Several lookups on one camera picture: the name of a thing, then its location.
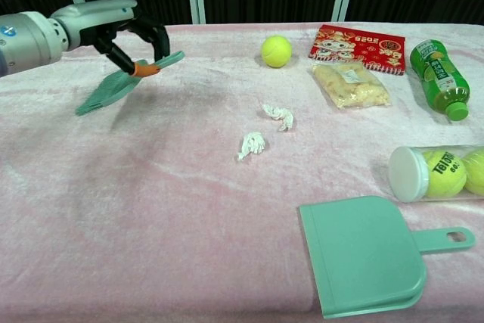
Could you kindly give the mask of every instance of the white tissue paper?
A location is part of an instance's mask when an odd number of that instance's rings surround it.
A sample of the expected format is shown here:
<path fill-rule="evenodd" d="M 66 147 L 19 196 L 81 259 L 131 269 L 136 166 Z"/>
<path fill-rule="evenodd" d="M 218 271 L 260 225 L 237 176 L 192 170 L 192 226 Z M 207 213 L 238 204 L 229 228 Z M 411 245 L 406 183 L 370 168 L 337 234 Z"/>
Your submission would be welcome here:
<path fill-rule="evenodd" d="M 245 135 L 238 159 L 242 160 L 250 153 L 261 154 L 265 148 L 265 140 L 260 132 L 250 132 Z"/>
<path fill-rule="evenodd" d="M 289 129 L 292 129 L 294 116 L 288 109 L 273 107 L 267 104 L 263 104 L 262 109 L 264 109 L 265 113 L 272 119 L 274 120 L 282 119 L 282 125 L 279 128 L 280 132 L 285 132 Z"/>

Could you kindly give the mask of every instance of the yellow tennis ball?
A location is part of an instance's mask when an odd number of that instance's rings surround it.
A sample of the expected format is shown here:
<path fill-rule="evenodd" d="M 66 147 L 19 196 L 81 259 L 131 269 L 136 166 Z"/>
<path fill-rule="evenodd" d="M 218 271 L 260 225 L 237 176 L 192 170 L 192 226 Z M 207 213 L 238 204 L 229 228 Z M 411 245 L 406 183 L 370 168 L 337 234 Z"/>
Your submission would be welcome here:
<path fill-rule="evenodd" d="M 271 36 L 262 43 L 262 59 L 270 67 L 283 67 L 289 61 L 291 54 L 290 43 L 283 36 Z"/>
<path fill-rule="evenodd" d="M 427 151 L 423 157 L 429 167 L 430 198 L 454 197 L 466 184 L 466 169 L 462 160 L 447 151 Z"/>
<path fill-rule="evenodd" d="M 469 153 L 462 162 L 467 172 L 466 189 L 484 196 L 484 148 Z"/>

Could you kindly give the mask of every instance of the pink tablecloth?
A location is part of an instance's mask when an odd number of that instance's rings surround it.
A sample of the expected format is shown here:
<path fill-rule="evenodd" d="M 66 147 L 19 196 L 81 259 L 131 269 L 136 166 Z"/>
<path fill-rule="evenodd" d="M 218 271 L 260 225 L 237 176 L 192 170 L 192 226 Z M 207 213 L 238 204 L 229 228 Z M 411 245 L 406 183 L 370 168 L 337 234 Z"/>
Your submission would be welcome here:
<path fill-rule="evenodd" d="M 187 57 L 84 117 L 75 108 L 116 69 L 92 48 L 0 79 L 0 321 L 322 320 L 297 207 L 392 198 L 386 162 L 400 145 L 484 144 L 484 27 L 346 23 L 407 37 L 407 58 L 442 40 L 473 93 L 451 124 L 409 68 L 376 73 L 391 107 L 335 109 L 309 69 L 318 26 L 171 26 Z M 293 45 L 279 70 L 259 58 L 275 33 Z M 151 57 L 134 35 L 117 42 Z M 290 108 L 295 129 L 277 132 L 262 103 Z M 269 148 L 238 163 L 252 131 Z M 399 204 L 410 228 L 462 225 L 477 245 L 425 256 L 410 309 L 340 321 L 482 321 L 483 203 Z"/>

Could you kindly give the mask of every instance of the bag of food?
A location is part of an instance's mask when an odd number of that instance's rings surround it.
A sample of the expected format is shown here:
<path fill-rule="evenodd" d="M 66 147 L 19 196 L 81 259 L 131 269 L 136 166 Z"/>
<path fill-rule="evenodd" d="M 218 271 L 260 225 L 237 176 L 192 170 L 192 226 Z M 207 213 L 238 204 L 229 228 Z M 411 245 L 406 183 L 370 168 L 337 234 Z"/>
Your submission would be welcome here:
<path fill-rule="evenodd" d="M 312 71 L 338 108 L 390 105 L 388 91 L 361 62 L 317 64 Z"/>

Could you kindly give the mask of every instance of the green brush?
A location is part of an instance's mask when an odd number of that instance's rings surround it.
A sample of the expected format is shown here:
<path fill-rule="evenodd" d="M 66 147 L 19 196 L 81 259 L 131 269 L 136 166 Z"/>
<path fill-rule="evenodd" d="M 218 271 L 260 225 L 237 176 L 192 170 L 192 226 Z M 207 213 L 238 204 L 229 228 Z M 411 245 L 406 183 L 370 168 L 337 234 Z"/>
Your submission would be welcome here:
<path fill-rule="evenodd" d="M 178 51 L 154 64 L 163 69 L 180 61 L 184 56 L 185 53 L 183 53 L 183 51 Z M 147 61 L 140 60 L 138 63 L 145 65 L 147 64 Z M 124 98 L 128 93 L 133 91 L 142 78 L 143 77 L 130 76 L 122 70 L 111 73 L 103 79 L 98 88 L 92 92 L 84 104 L 76 109 L 76 115 L 86 115 L 87 113 L 100 109 L 101 107 L 109 106 Z"/>

